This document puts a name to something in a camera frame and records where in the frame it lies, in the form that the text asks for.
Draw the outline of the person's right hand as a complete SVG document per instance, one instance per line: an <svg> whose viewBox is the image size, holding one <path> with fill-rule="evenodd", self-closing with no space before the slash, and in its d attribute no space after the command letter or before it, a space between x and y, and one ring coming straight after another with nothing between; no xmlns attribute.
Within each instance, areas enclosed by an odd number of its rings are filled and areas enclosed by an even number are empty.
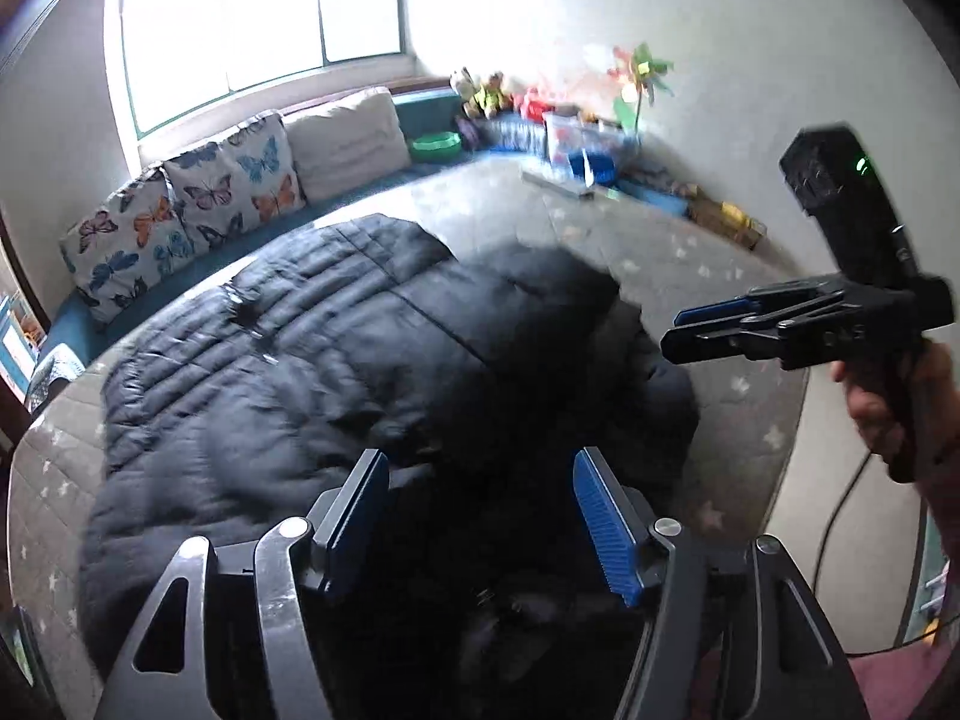
<svg viewBox="0 0 960 720"><path fill-rule="evenodd" d="M945 344L926 341L896 376L867 361L833 362L830 374L867 449L889 465L913 449L914 481L929 499L958 483L958 388Z"/></svg>

